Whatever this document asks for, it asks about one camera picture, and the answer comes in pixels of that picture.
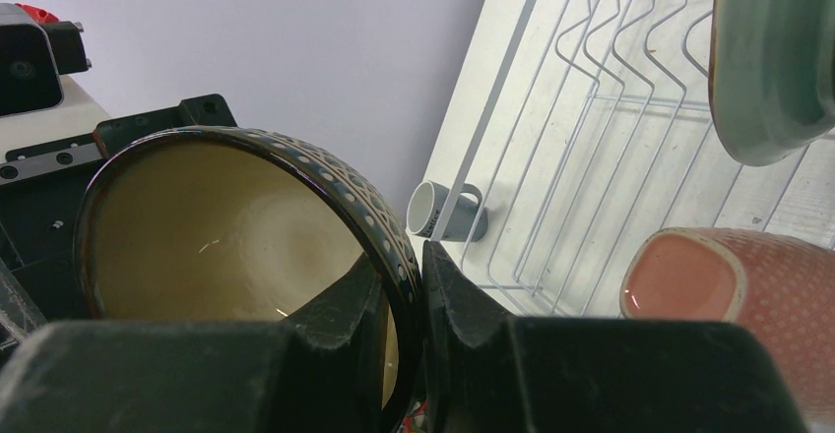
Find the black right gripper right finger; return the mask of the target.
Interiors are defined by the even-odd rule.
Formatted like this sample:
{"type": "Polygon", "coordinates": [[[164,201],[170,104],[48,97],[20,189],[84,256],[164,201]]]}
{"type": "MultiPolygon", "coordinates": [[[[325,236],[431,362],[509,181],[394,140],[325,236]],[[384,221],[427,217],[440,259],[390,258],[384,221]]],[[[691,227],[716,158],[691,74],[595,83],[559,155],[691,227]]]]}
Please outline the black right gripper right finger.
{"type": "Polygon", "coordinates": [[[422,247],[431,432],[803,432],[765,348],[726,323],[523,317],[422,247]]]}

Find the pink floral ceramic mug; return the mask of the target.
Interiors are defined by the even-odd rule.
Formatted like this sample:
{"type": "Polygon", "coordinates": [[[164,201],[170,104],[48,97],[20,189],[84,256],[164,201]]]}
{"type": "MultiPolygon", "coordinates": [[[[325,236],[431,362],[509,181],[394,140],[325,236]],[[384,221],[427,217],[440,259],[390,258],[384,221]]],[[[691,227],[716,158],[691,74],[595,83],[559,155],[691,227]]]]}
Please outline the pink floral ceramic mug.
{"type": "Polygon", "coordinates": [[[716,227],[651,235],[623,278],[629,319],[722,321],[765,345],[810,421],[834,421],[834,252],[792,236],[716,227]]]}

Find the light blue floral round plate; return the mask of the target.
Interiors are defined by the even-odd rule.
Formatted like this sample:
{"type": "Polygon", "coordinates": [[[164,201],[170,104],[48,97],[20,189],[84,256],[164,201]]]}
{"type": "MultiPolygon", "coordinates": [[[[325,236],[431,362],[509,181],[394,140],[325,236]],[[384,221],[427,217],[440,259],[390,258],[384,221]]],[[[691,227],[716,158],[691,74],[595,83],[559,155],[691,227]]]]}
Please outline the light blue floral round plate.
{"type": "Polygon", "coordinates": [[[834,0],[714,0],[708,94],[737,162],[765,166],[834,128],[834,0]]]}

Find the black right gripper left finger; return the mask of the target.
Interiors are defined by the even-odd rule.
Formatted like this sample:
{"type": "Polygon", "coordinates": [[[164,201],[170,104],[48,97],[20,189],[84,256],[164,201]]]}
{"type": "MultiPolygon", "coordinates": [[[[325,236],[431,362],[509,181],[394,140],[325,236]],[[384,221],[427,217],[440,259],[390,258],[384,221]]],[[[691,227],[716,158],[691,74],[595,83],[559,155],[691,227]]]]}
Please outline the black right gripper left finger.
{"type": "Polygon", "coordinates": [[[386,308],[366,256],[281,322],[49,324],[1,373],[5,432],[380,432],[386,308]]]}

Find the tan bowl with patterned rim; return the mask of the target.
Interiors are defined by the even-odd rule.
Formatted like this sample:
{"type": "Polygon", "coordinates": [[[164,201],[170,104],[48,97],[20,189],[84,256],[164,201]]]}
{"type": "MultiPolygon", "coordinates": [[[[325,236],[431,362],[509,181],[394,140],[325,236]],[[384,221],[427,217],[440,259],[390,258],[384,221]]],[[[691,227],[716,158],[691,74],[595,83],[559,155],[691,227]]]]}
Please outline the tan bowl with patterned rim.
{"type": "Polygon", "coordinates": [[[388,305],[381,425],[413,397],[422,287],[379,191],[326,150],[274,132],[187,126],[140,138],[89,183],[74,263],[93,315],[281,321],[365,269],[388,305]]]}

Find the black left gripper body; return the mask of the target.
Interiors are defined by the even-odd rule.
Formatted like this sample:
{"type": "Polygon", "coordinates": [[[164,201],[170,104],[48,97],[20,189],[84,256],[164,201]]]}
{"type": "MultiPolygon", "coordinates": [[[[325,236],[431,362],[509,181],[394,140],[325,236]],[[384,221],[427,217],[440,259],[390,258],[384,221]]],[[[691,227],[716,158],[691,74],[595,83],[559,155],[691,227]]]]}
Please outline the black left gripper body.
{"type": "Polygon", "coordinates": [[[206,248],[237,200],[229,147],[156,134],[232,128],[225,99],[105,120],[1,168],[1,260],[47,322],[230,319],[206,248]]]}

